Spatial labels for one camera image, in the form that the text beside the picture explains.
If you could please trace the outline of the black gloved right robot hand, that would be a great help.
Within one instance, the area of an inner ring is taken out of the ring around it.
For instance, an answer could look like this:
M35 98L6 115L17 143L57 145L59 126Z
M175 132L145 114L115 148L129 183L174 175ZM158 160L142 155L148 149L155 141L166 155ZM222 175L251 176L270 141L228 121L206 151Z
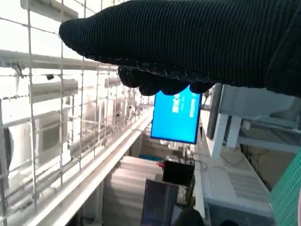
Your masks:
M144 96L217 83L301 95L298 0L130 0L65 21L59 35Z

